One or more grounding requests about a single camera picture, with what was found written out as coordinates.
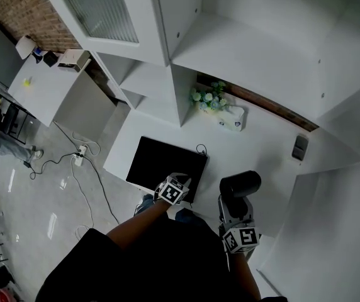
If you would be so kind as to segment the white cabinet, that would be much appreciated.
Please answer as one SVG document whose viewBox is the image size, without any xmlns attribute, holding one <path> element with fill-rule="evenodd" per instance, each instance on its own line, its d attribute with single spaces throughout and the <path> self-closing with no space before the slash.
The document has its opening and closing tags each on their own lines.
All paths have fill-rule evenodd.
<svg viewBox="0 0 360 302">
<path fill-rule="evenodd" d="M 289 302 L 360 302 L 360 163 L 296 178 L 259 272 Z"/>
</svg>

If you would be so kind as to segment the white shade table lamp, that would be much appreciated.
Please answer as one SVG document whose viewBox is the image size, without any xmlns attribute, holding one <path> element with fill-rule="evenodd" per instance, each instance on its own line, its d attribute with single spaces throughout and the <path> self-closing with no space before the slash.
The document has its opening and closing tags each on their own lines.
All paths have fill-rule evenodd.
<svg viewBox="0 0 360 302">
<path fill-rule="evenodd" d="M 22 36 L 18 40 L 15 48 L 23 60 L 32 55 L 35 58 L 36 63 L 39 64 L 43 59 L 43 56 L 40 55 L 40 49 L 38 48 L 37 43 L 28 35 Z"/>
</svg>

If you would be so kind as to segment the person's right forearm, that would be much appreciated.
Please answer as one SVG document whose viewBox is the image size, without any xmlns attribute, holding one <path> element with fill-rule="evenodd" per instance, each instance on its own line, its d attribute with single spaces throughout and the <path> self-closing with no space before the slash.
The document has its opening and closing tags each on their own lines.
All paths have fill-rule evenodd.
<svg viewBox="0 0 360 302">
<path fill-rule="evenodd" d="M 253 301 L 261 300 L 258 285 L 251 273 L 243 253 L 229 254 L 228 263 L 231 277 Z"/>
</svg>

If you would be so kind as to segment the small grey device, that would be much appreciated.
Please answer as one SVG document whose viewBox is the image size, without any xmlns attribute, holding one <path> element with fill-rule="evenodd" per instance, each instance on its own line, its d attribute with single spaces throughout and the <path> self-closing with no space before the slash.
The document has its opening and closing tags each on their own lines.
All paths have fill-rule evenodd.
<svg viewBox="0 0 360 302">
<path fill-rule="evenodd" d="M 308 138 L 304 135 L 297 135 L 291 156 L 299 161 L 303 161 L 308 148 Z"/>
</svg>

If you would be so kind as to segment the black cloth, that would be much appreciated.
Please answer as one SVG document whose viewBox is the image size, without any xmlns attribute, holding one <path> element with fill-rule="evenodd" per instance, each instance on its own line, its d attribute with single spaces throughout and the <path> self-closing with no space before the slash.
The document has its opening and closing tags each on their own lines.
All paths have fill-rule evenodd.
<svg viewBox="0 0 360 302">
<path fill-rule="evenodd" d="M 191 178 L 184 200 L 193 203 L 207 160 L 203 154 L 142 136 L 126 181 L 154 190 L 170 174 L 183 173 Z"/>
</svg>

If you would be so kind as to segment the white tissue pack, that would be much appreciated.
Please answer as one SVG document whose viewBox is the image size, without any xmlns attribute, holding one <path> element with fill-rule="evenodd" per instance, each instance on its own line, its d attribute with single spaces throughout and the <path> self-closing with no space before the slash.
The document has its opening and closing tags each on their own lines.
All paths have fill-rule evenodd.
<svg viewBox="0 0 360 302">
<path fill-rule="evenodd" d="M 227 106 L 217 113 L 218 124 L 228 130 L 242 131 L 245 110 L 238 106 Z"/>
</svg>

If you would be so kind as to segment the beige box device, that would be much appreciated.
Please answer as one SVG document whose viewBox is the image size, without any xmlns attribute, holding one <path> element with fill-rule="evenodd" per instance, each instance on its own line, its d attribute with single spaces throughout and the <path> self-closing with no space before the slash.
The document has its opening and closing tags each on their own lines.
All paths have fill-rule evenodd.
<svg viewBox="0 0 360 302">
<path fill-rule="evenodd" d="M 63 70 L 80 72 L 87 64 L 90 53 L 82 49 L 67 49 L 59 58 L 57 67 Z"/>
</svg>

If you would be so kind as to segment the person's black shirt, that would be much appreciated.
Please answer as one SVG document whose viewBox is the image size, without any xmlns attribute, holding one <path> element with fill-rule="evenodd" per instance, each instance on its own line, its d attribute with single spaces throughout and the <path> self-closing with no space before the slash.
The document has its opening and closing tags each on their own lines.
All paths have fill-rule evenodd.
<svg viewBox="0 0 360 302">
<path fill-rule="evenodd" d="M 223 243 L 210 227 L 162 216 L 126 249 L 88 230 L 35 302 L 288 301 L 255 301 L 232 278 Z"/>
</svg>

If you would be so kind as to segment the white side table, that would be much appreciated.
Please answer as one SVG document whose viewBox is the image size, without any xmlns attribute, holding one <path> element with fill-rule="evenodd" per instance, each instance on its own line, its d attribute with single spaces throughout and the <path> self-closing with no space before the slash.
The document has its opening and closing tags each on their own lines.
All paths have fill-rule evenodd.
<svg viewBox="0 0 360 302">
<path fill-rule="evenodd" d="M 25 87 L 23 80 L 29 77 L 32 85 Z M 115 110 L 84 69 L 70 72 L 37 64 L 33 56 L 26 59 L 8 93 L 45 126 L 57 123 L 95 142 Z"/>
</svg>

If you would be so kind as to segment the person's left forearm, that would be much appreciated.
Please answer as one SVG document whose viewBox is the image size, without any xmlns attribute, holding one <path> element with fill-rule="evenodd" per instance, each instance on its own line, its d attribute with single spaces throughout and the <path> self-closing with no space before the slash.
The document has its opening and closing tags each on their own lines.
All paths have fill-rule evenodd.
<svg viewBox="0 0 360 302">
<path fill-rule="evenodd" d="M 170 207 L 171 205 L 168 202 L 160 199 L 146 210 L 109 231 L 106 236 L 121 249 L 125 250 L 145 233 Z"/>
</svg>

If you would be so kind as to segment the black cylindrical object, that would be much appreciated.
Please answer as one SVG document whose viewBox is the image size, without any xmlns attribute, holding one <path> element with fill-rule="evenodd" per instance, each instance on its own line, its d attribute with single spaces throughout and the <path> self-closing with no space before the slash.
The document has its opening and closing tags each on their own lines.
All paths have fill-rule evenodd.
<svg viewBox="0 0 360 302">
<path fill-rule="evenodd" d="M 220 199 L 232 218 L 243 218 L 248 214 L 247 197 L 261 186 L 261 177 L 256 171 L 245 171 L 225 177 L 220 181 Z"/>
</svg>

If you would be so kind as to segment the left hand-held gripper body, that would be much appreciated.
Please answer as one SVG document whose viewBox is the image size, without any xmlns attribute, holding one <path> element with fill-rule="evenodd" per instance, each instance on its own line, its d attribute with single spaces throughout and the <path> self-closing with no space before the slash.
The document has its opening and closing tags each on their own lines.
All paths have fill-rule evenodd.
<svg viewBox="0 0 360 302">
<path fill-rule="evenodd" d="M 154 201 L 164 200 L 171 205 L 179 204 L 189 193 L 189 188 L 183 186 L 182 182 L 177 182 L 170 176 L 161 182 L 155 189 Z"/>
</svg>

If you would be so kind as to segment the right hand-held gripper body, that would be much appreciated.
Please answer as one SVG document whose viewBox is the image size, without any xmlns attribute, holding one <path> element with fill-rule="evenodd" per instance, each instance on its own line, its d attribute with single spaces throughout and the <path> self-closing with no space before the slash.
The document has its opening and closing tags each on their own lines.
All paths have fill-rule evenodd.
<svg viewBox="0 0 360 302">
<path fill-rule="evenodd" d="M 234 224 L 222 222 L 219 234 L 229 254 L 250 252 L 259 245 L 259 233 L 254 220 L 244 220 Z"/>
</svg>

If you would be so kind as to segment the small black box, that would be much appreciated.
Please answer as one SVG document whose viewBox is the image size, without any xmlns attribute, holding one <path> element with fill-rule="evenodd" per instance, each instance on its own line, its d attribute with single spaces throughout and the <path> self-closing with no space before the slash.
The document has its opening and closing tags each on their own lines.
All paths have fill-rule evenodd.
<svg viewBox="0 0 360 302">
<path fill-rule="evenodd" d="M 58 62 L 59 57 L 52 51 L 48 51 L 43 55 L 43 61 L 49 66 L 53 67 Z"/>
</svg>

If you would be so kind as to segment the white shelf hutch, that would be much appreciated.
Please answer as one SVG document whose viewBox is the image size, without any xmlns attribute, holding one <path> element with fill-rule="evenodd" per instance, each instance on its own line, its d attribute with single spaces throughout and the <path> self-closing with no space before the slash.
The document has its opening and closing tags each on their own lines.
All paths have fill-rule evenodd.
<svg viewBox="0 0 360 302">
<path fill-rule="evenodd" d="M 198 74 L 360 155 L 360 0 L 49 0 L 133 109 L 181 126 Z"/>
</svg>

